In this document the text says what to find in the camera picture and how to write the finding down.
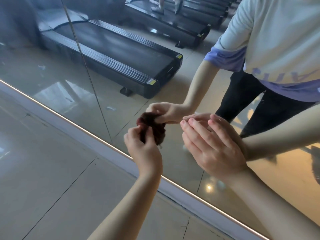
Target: black pants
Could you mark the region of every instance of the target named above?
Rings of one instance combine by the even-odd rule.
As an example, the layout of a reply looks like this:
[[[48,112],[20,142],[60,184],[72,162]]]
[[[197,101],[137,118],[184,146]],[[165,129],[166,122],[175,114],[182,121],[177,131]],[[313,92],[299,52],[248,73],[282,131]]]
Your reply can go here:
[[[234,72],[216,115],[231,123],[262,92],[264,95],[250,120],[242,129],[242,138],[270,130],[316,102],[297,101],[279,95],[262,85],[253,75]]]

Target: shirt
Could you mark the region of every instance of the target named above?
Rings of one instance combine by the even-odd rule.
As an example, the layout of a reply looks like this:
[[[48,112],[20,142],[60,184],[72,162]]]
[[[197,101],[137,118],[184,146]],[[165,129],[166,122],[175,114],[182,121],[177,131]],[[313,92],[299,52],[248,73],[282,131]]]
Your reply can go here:
[[[242,0],[204,60],[244,71],[270,90],[320,101],[320,0]]]

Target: brown cleaning rag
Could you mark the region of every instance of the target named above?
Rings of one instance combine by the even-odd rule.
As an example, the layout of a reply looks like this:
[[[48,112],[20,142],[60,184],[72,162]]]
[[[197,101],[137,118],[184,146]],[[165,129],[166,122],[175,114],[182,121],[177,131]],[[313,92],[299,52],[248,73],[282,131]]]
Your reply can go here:
[[[152,112],[146,112],[143,113],[140,118],[137,119],[137,125],[140,125],[142,127],[142,131],[140,133],[140,140],[143,143],[146,143],[146,132],[149,128],[149,126],[152,127],[153,135],[154,135],[154,141],[156,145],[160,145],[166,134],[165,126],[166,124],[158,124],[155,122],[155,118],[160,116],[161,114],[158,113],[152,113]]]

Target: sneaker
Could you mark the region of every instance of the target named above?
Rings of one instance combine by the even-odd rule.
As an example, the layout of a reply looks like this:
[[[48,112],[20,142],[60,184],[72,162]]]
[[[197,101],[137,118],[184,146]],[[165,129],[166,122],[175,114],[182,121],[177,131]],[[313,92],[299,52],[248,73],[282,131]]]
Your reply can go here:
[[[161,8],[160,6],[151,7],[151,10],[152,10],[153,12],[157,12],[157,13],[162,14],[162,15],[165,14],[164,8]]]
[[[183,0],[175,0],[174,1],[175,8],[174,8],[174,14],[177,15],[183,6]]]

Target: floor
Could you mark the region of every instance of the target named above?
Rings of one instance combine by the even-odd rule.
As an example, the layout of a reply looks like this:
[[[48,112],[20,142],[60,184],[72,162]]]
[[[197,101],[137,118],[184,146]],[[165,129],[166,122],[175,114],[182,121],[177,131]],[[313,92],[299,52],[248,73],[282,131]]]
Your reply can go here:
[[[135,179],[0,94],[0,239],[86,240]],[[228,240],[157,194],[139,240]]]
[[[6,30],[10,20],[6,16],[1,18],[3,22],[0,28]],[[0,78],[127,152],[123,135],[128,128],[135,126],[136,119],[150,103],[183,102],[196,69],[227,23],[228,20],[223,24],[221,31],[212,30],[197,49],[176,48],[175,42],[165,36],[123,27],[184,56],[182,67],[174,78],[150,100],[139,95],[130,97],[121,95],[119,93],[121,86],[118,84],[92,70],[87,72],[81,62],[74,63],[49,51],[33,47],[13,28],[10,32],[7,30],[0,32]],[[217,110],[229,85],[230,75],[229,71],[219,71],[197,112],[214,113]],[[238,131],[247,123],[258,103],[259,97],[234,120],[233,125]],[[204,173],[193,158],[182,149],[182,130],[179,125],[168,125],[166,129],[166,139],[161,149],[164,176],[268,236],[268,232],[245,203],[230,189],[219,187],[217,180]],[[261,159],[249,164],[272,189],[318,225],[320,225],[320,202],[317,200],[320,198],[319,150],[320,144],[317,143],[278,155],[276,160]]]

